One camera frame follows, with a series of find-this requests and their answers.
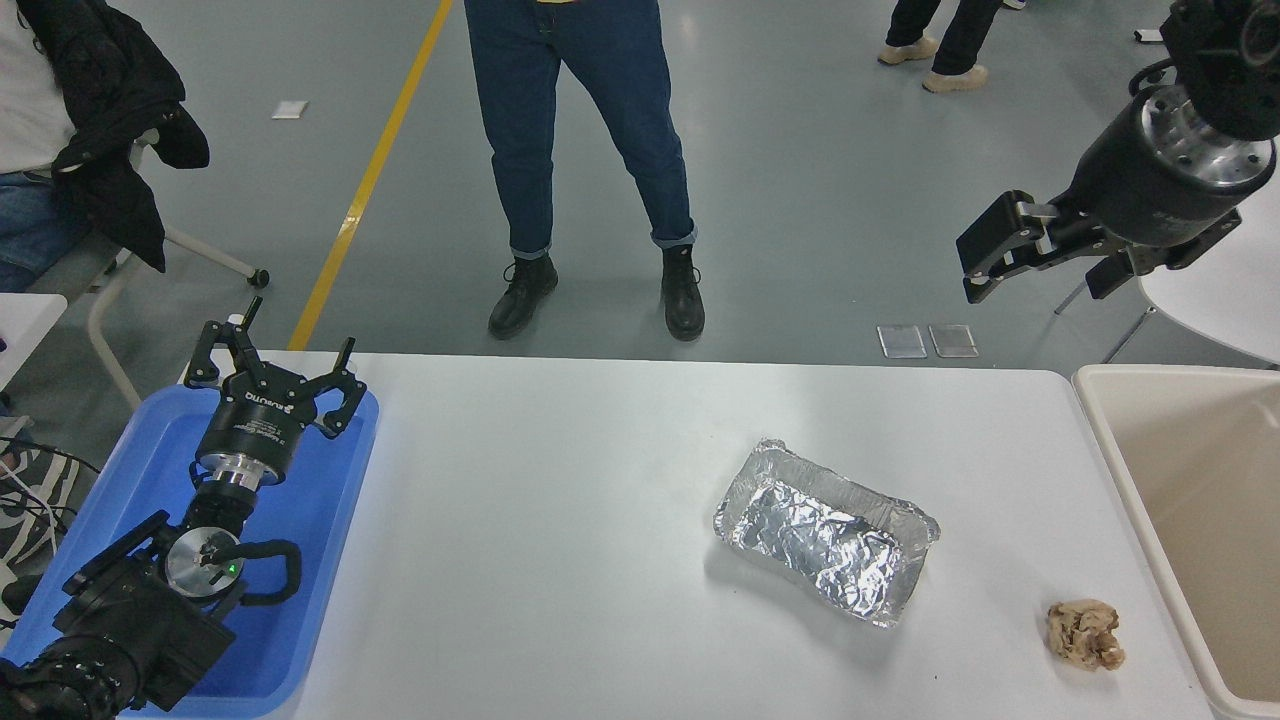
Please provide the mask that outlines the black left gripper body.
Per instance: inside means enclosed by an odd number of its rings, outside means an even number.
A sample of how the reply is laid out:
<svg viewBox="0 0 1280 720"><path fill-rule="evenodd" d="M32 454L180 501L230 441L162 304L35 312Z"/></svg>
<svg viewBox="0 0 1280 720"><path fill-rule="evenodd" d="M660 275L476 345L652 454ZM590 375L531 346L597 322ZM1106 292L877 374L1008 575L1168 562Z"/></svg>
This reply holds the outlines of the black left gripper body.
<svg viewBox="0 0 1280 720"><path fill-rule="evenodd" d="M248 457L266 475L285 475L305 428L317 416L316 395L303 375L268 368L257 379L247 370L221 383L221 402L196 450L196 461L212 471L223 459Z"/></svg>

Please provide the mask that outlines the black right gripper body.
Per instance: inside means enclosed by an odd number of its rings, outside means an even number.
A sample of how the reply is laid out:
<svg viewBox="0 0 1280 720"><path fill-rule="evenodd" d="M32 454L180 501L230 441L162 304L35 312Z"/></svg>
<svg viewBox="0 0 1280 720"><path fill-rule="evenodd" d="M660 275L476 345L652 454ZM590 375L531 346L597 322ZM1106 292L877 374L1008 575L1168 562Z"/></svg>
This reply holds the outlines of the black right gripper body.
<svg viewBox="0 0 1280 720"><path fill-rule="evenodd" d="M1189 266L1239 227L1238 205L1266 182L1266 141L1215 129L1187 94L1138 94L1060 197L1117 245L1085 274L1091 296L1157 266Z"/></svg>

